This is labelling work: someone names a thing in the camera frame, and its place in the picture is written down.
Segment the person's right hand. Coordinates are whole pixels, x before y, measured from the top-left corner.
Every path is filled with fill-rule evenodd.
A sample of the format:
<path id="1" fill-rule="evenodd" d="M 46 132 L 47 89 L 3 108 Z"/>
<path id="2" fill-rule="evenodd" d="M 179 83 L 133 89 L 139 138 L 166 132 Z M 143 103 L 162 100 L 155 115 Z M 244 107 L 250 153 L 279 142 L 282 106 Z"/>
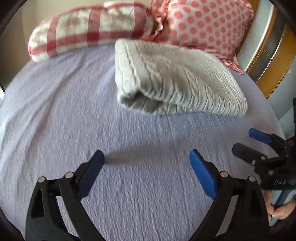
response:
<path id="1" fill-rule="evenodd" d="M 278 218 L 279 220 L 284 220 L 289 217 L 295 209 L 295 198 L 289 203 L 284 204 L 278 208 L 274 208 L 271 204 L 273 194 L 271 190 L 263 191 L 263 198 L 267 210 L 268 220 L 271 221 L 273 218 Z"/>

